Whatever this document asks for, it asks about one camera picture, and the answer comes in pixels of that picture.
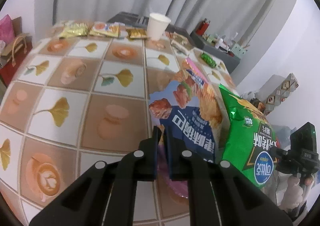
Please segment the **small gold packet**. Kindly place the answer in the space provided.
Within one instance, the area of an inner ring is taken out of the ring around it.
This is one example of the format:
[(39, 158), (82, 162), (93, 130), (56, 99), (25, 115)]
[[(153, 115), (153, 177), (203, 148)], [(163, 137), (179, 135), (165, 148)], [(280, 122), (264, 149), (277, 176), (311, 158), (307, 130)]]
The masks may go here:
[(126, 28), (129, 39), (147, 39), (148, 35), (143, 28)]

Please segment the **red thermos bottle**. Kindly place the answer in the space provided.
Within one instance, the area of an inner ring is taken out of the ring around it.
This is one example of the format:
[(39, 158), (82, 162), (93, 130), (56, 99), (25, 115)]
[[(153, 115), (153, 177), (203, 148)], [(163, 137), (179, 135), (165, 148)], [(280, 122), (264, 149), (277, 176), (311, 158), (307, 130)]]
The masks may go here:
[(209, 25), (210, 25), (209, 19), (202, 20), (196, 30), (196, 34), (199, 36), (202, 36), (205, 33), (205, 31), (207, 30), (207, 28), (209, 27)]

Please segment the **green chip bag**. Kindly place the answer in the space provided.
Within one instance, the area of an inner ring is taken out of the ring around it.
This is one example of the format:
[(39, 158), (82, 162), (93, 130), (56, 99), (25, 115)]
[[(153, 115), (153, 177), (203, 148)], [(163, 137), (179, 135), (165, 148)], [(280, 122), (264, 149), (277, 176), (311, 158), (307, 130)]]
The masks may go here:
[(254, 105), (223, 85), (219, 89), (230, 121), (222, 158), (262, 188), (278, 162), (271, 154), (271, 148), (277, 146), (276, 135), (264, 114)]

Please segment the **gold snack packet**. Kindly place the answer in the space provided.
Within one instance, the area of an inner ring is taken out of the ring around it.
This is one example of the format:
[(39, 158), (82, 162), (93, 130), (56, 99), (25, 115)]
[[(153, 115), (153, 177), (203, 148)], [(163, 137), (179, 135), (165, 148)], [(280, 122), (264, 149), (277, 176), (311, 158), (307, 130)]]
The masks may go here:
[(63, 31), (59, 34), (60, 39), (67, 39), (76, 36), (87, 36), (88, 25), (86, 23), (73, 23), (65, 26)]

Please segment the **small green snack packet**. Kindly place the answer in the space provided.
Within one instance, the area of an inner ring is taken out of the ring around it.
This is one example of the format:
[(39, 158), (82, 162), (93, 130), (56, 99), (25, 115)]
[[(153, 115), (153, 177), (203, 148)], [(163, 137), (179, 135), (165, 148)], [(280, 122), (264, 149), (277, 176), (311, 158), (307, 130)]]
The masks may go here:
[(201, 54), (201, 59), (210, 67), (210, 68), (215, 68), (216, 67), (216, 61), (211, 58), (208, 54), (202, 53)]

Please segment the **small white bottle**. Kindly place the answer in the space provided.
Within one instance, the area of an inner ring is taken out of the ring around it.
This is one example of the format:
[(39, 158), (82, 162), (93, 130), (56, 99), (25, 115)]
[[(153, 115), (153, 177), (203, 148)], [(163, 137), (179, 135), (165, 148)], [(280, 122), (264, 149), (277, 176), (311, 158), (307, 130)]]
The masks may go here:
[(218, 37), (215, 41), (215, 48), (219, 49), (221, 44), (223, 43), (223, 39), (221, 37)]

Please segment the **white paper cup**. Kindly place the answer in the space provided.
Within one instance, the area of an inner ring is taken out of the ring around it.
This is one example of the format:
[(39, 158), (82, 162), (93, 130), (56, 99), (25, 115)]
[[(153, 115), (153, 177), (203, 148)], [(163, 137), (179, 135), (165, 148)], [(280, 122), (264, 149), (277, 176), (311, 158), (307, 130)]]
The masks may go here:
[(148, 39), (158, 41), (165, 32), (171, 19), (160, 13), (150, 13), (147, 26)]

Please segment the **orange snack packet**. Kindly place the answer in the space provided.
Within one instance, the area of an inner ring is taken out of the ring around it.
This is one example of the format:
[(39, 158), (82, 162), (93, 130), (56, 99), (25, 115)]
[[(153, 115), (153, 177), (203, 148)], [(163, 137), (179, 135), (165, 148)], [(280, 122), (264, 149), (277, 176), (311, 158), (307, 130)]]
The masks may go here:
[(120, 27), (118, 24), (95, 22), (89, 31), (90, 36), (119, 37)]

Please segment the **blue chip bag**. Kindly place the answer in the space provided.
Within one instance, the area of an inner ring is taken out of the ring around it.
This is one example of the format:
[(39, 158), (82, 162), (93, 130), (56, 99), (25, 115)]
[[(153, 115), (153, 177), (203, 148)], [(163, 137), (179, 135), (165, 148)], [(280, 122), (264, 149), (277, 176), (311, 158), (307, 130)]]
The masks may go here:
[(221, 104), (212, 84), (190, 58), (163, 89), (149, 95), (149, 111), (154, 125), (171, 128), (187, 149), (205, 161), (216, 161), (224, 125)]

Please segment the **pink plastic bag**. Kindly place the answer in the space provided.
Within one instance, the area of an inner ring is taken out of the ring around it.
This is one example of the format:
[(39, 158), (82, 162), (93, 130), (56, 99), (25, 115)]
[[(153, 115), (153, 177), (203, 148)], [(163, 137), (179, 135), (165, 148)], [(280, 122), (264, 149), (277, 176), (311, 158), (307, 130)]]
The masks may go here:
[(4, 41), (6, 45), (10, 44), (15, 39), (14, 27), (12, 19), (9, 15), (5, 15), (0, 21), (0, 40)]

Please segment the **rolled patterned tablecloth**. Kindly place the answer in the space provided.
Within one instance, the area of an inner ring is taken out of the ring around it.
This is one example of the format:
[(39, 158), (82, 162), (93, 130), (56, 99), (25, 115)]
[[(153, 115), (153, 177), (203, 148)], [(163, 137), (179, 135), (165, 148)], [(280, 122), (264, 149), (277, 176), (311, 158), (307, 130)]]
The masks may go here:
[(293, 73), (290, 73), (287, 77), (272, 75), (259, 91), (265, 105), (264, 114), (269, 115), (274, 111), (298, 86), (298, 81)]

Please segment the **grey cabinet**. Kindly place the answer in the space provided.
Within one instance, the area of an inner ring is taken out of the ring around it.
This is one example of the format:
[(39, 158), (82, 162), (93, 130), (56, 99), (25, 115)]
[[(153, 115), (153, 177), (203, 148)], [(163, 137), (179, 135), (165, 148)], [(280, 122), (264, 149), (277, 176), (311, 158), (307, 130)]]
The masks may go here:
[(240, 59), (237, 56), (230, 55), (224, 50), (220, 50), (210, 45), (203, 37), (197, 35), (194, 31), (191, 32), (190, 37), (192, 38), (195, 46), (207, 53), (221, 59), (227, 70), (231, 74), (240, 63)]

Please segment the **patterned ginkgo tablecloth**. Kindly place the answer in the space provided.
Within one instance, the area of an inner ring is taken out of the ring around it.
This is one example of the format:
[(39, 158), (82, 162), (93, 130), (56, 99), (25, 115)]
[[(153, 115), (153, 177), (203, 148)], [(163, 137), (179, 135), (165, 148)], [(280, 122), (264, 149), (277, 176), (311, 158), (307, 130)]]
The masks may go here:
[(235, 90), (224, 62), (187, 54), (177, 33), (158, 41), (119, 37), (60, 39), (56, 24), (21, 63), (1, 102), (1, 194), (18, 223), (31, 220), (90, 166), (114, 163), (152, 134), (149, 95), (190, 58), (214, 84)]

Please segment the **mint green desk organizer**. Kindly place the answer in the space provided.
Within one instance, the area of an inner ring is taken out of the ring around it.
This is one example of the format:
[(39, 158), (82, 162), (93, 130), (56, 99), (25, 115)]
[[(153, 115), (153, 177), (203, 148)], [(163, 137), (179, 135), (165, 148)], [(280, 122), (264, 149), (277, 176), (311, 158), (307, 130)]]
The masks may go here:
[(243, 48), (238, 43), (234, 43), (230, 49), (230, 52), (239, 59), (242, 59), (243, 56), (247, 53), (247, 49)]

